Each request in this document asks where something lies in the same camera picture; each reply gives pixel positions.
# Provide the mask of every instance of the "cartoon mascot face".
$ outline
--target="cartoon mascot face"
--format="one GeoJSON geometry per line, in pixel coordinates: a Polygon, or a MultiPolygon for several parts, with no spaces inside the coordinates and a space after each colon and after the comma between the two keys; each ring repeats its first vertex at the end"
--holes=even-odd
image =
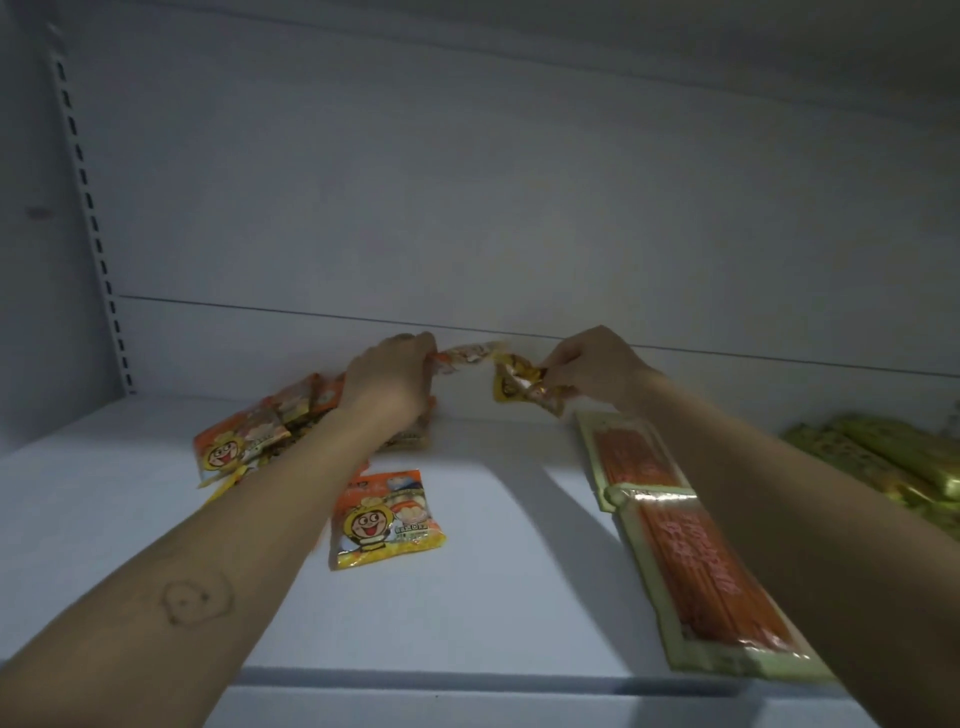
{"type": "Polygon", "coordinates": [[[243,452],[243,441],[240,438],[218,439],[206,452],[204,466],[209,471],[219,471],[236,460],[241,452],[243,452]]]}
{"type": "Polygon", "coordinates": [[[394,512],[380,498],[364,498],[344,521],[344,533],[363,551],[384,547],[394,512]]]}

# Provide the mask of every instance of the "white wall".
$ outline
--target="white wall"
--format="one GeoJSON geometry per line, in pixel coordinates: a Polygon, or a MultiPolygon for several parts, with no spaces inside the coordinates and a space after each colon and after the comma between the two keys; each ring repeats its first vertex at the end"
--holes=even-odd
{"type": "Polygon", "coordinates": [[[46,65],[0,3],[0,454],[121,393],[72,175],[46,65]]]}
{"type": "MultiPolygon", "coordinates": [[[[536,356],[603,322],[761,426],[943,426],[956,130],[453,41],[62,11],[140,393],[253,399],[388,330],[536,356]]],[[[468,398],[448,414],[491,414],[468,398]]]]}

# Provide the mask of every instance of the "forearm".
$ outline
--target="forearm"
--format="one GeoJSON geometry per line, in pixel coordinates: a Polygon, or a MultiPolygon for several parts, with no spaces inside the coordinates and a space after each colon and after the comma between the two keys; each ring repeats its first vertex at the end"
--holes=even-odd
{"type": "Polygon", "coordinates": [[[196,725],[389,435],[335,411],[62,613],[0,672],[5,725],[196,725]]]}
{"type": "Polygon", "coordinates": [[[664,377],[641,377],[621,408],[657,428],[744,562],[849,690],[885,725],[954,720],[957,545],[664,377]]]}

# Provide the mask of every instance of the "orange snack strip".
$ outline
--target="orange snack strip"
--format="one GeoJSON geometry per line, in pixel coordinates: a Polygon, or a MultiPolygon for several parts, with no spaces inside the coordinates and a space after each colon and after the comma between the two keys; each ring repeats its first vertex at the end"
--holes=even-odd
{"type": "Polygon", "coordinates": [[[708,642],[798,651],[770,597],[699,503],[634,501],[628,507],[643,524],[684,631],[708,642]]]}
{"type": "Polygon", "coordinates": [[[593,440],[611,485],[682,485],[670,459],[653,437],[645,437],[635,429],[612,428],[595,432],[593,440]]]}

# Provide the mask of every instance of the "plastic packaging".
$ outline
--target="plastic packaging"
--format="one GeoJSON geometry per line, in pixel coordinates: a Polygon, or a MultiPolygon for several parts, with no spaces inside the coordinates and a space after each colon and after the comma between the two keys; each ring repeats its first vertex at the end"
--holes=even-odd
{"type": "Polygon", "coordinates": [[[776,680],[832,678],[691,491],[621,489],[616,499],[672,668],[776,680]]]}
{"type": "Polygon", "coordinates": [[[427,507],[420,471],[358,476],[333,509],[335,569],[438,548],[445,541],[427,507]]]}
{"type": "Polygon", "coordinates": [[[209,427],[193,439],[203,479],[200,487],[233,473],[259,457],[265,448],[288,437],[290,430],[283,426],[269,398],[209,427]]]}
{"type": "Polygon", "coordinates": [[[496,370],[493,376],[493,399],[500,402],[527,401],[536,404],[551,415],[564,413],[564,388],[545,389],[542,386],[546,370],[535,367],[528,359],[515,353],[494,352],[496,370]]]}
{"type": "Polygon", "coordinates": [[[318,374],[305,376],[269,397],[270,405],[284,425],[289,428],[310,416],[310,407],[317,396],[321,381],[318,374]]]}
{"type": "Polygon", "coordinates": [[[602,511],[612,513],[612,493],[644,486],[689,490],[689,483],[660,436],[637,418],[615,412],[577,412],[577,422],[593,467],[593,489],[602,511]]]}
{"type": "Polygon", "coordinates": [[[897,420],[852,415],[830,423],[864,448],[919,475],[945,497],[960,500],[960,444],[897,420]]]}
{"type": "Polygon", "coordinates": [[[340,406],[340,397],[344,394],[344,372],[329,381],[321,377],[317,382],[317,392],[310,406],[310,417],[319,418],[340,406]]]}
{"type": "Polygon", "coordinates": [[[475,366],[487,361],[494,352],[506,347],[502,341],[487,341],[482,344],[465,344],[433,354],[433,373],[452,375],[464,367],[475,366]]]}
{"type": "Polygon", "coordinates": [[[832,429],[797,425],[783,439],[839,471],[880,491],[960,541],[960,502],[944,498],[929,483],[860,447],[832,429]]]}

